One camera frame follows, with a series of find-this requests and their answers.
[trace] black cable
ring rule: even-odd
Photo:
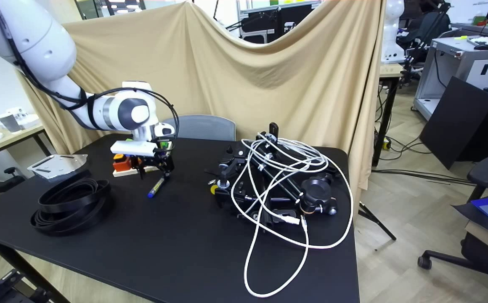
[[[414,150],[414,147],[423,145],[418,140],[419,139],[414,139],[409,144],[402,144],[402,142],[399,142],[399,140],[396,140],[396,139],[391,137],[391,142],[401,145],[402,147],[402,152],[412,152],[412,154],[429,155],[431,154],[429,150],[428,152],[424,152],[424,150]]]
[[[436,59],[436,51],[433,53],[433,56],[434,56],[433,59],[434,59],[436,80],[446,88],[446,85],[441,80],[441,70],[439,70],[439,63]]]
[[[418,171],[381,171],[374,169],[374,174],[389,174],[389,176],[406,176],[406,177],[416,177],[416,179],[426,179],[426,181],[436,181],[436,182],[448,182],[448,184],[460,184],[460,186],[470,186],[475,184],[468,182],[466,179],[455,179],[450,176],[438,176],[438,174],[428,174],[428,172],[418,172]]]
[[[68,236],[100,224],[113,204],[111,187],[105,181],[79,174],[39,199],[31,224],[49,236]]]
[[[431,152],[424,152],[424,150],[414,150],[414,147],[423,145],[421,142],[418,142],[419,139],[411,140],[409,144],[402,144],[392,137],[389,137],[391,140],[391,152],[397,154],[396,157],[382,157],[381,160],[399,160],[406,152],[412,152],[412,154],[421,154],[421,155],[431,155]]]

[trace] chair wheel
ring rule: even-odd
[[[418,267],[423,270],[431,270],[431,258],[428,258],[428,256],[418,258]]]

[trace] tangled white cable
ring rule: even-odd
[[[239,174],[239,177],[234,181],[234,186],[231,187],[231,201],[232,201],[234,208],[241,213],[243,218],[246,218],[249,223],[256,224],[254,236],[253,236],[253,241],[249,245],[249,250],[248,250],[248,255],[246,255],[246,261],[244,261],[244,287],[246,287],[248,293],[251,293],[256,299],[269,299],[269,297],[275,297],[280,292],[283,292],[300,275],[300,272],[303,270],[303,267],[306,263],[306,258],[308,258],[308,251],[310,250],[333,250],[333,248],[337,248],[338,245],[342,245],[345,241],[345,238],[347,238],[347,235],[350,231],[350,226],[352,226],[352,219],[354,219],[354,196],[350,192],[349,181],[344,176],[344,172],[340,171],[340,167],[335,162],[332,162],[328,157],[322,155],[317,149],[313,149],[313,147],[310,147],[306,144],[301,144],[301,142],[293,142],[293,140],[285,140],[285,139],[278,139],[278,145],[273,145],[269,139],[266,139],[263,135],[258,135],[258,137],[259,137],[259,140],[254,140],[251,144],[246,142],[246,140],[243,140],[243,145],[249,150],[249,154],[246,157],[246,166],[244,166],[243,172]],[[258,150],[261,145],[264,145],[264,147],[268,145],[269,149],[275,149],[276,154],[285,155],[293,164],[281,164],[281,162],[276,162],[273,157],[263,155]],[[261,166],[271,167],[271,169],[276,169],[278,171],[278,174],[271,179],[269,186],[263,192],[258,191],[256,181],[254,181],[254,176],[253,176],[253,162],[254,162],[254,159]],[[286,238],[286,236],[283,236],[283,235],[269,229],[268,226],[261,224],[263,211],[266,211],[273,218],[278,218],[281,221],[288,221],[285,216],[280,216],[280,214],[273,213],[266,206],[266,199],[268,199],[269,192],[275,187],[278,187],[281,182],[285,182],[286,179],[290,179],[290,177],[293,177],[296,174],[320,174],[320,172],[327,171],[330,166],[335,167],[340,172],[340,176],[342,176],[342,179],[345,182],[349,198],[350,198],[349,199],[349,203],[350,203],[350,214],[349,214],[349,221],[347,221],[347,228],[345,228],[345,231],[344,231],[344,235],[342,235],[340,240],[337,240],[332,245],[322,245],[322,246],[310,245],[308,224],[306,224],[305,216],[300,218],[300,226],[301,226],[301,229],[305,233],[305,243],[300,243],[300,241],[295,241],[291,238]],[[256,201],[251,204],[251,208],[248,208],[246,211],[243,211],[241,206],[236,201],[234,189],[241,182],[241,179],[244,177],[246,172],[249,176],[249,182],[251,182],[251,187],[254,191]],[[256,204],[259,204],[259,211],[258,211],[256,218],[251,218],[248,213]],[[276,288],[276,290],[273,290],[269,293],[256,293],[249,287],[249,282],[248,282],[249,261],[251,261],[253,251],[254,251],[256,243],[258,243],[259,229],[268,231],[269,235],[273,235],[273,236],[276,236],[276,238],[280,238],[280,240],[283,240],[286,243],[291,243],[291,245],[300,246],[300,248],[305,250],[305,255],[303,255],[298,268],[295,270],[295,273],[280,288]]]

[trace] beige cloth backdrop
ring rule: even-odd
[[[229,118],[243,137],[276,122],[285,139],[349,152],[354,189],[362,189],[372,157],[381,16],[377,0],[332,0],[268,46],[231,39],[190,4],[69,24],[78,44],[71,76],[91,93],[148,81],[179,115]],[[100,137],[31,95],[59,152]]]

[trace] black tabletop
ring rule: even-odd
[[[51,238],[31,226],[37,199],[49,189],[31,179],[0,198],[0,245],[69,268],[116,288],[155,302],[254,302],[243,283],[244,258],[253,226],[219,209],[209,194],[209,172],[232,145],[227,142],[175,142],[175,172],[153,201],[147,192],[158,174],[113,179],[106,137],[83,154],[94,179],[108,181],[115,198],[110,216],[96,228]],[[323,150],[347,172],[342,150]],[[338,214],[310,218],[310,240],[328,245],[340,238],[349,221],[349,196],[337,186]],[[281,228],[300,238],[300,229]],[[256,292],[280,287],[298,267],[303,250],[263,233],[249,282]],[[359,302],[354,231],[330,251],[310,251],[300,277],[269,302]]]

